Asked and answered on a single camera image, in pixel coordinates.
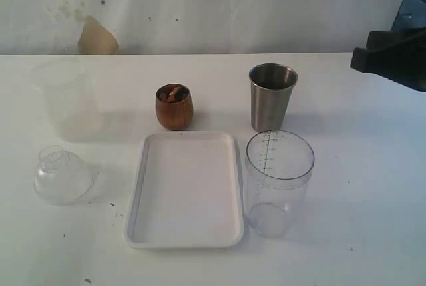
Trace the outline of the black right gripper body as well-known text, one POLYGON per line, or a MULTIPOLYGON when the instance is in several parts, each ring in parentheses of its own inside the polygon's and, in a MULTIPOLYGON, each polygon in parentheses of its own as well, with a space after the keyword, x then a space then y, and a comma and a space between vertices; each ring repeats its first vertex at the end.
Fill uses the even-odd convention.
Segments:
POLYGON ((353 50, 350 67, 425 92, 425 29, 372 31, 353 50))

